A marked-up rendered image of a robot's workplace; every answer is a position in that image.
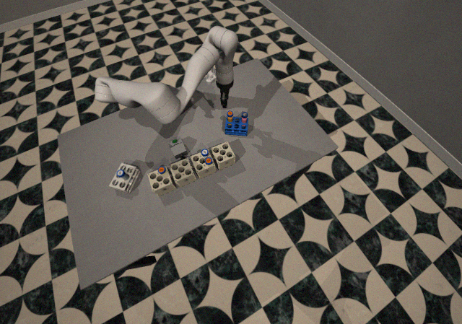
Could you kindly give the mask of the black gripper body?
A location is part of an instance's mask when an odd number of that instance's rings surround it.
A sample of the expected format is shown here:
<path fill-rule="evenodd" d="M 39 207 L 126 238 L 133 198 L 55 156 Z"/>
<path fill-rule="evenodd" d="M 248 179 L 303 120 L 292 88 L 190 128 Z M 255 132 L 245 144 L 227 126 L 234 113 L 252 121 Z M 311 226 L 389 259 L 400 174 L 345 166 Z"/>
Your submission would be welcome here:
<path fill-rule="evenodd" d="M 223 92 L 225 92 L 225 96 L 227 96 L 227 90 L 233 86 L 233 81 L 229 84 L 220 84 L 216 81 L 216 84 L 217 84 L 217 87 L 222 90 L 222 95 L 223 95 Z"/>

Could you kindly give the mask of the blue sample tube rack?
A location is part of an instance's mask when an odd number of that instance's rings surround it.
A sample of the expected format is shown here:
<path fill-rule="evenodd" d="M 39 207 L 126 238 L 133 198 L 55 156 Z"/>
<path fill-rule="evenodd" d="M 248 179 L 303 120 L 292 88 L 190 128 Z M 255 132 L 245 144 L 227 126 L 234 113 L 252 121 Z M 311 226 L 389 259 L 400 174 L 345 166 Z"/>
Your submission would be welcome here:
<path fill-rule="evenodd" d="M 239 121 L 235 121 L 239 119 Z M 236 123 L 239 122 L 239 123 Z M 232 125 L 228 125 L 232 124 Z M 245 126 L 242 126 L 245 125 Z M 228 135 L 237 135 L 237 136 L 247 136 L 248 133 L 248 118 L 246 123 L 242 123 L 242 118 L 232 117 L 232 122 L 229 122 L 226 118 L 225 124 L 225 134 Z"/>

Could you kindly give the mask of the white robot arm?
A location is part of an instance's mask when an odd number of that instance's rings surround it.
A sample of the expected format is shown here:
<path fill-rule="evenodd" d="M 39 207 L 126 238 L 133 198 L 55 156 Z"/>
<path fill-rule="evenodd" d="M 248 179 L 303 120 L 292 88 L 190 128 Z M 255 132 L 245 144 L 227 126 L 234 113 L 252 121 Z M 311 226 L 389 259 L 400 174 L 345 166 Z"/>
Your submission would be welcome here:
<path fill-rule="evenodd" d="M 184 111 L 206 75 L 207 84 L 215 81 L 229 84 L 233 81 L 233 58 L 237 45 L 238 37 L 235 32 L 215 26 L 210 29 L 203 45 L 189 60 L 177 95 L 162 82 L 141 83 L 101 76 L 95 82 L 95 99 L 129 108 L 142 105 L 161 124 L 172 123 Z"/>

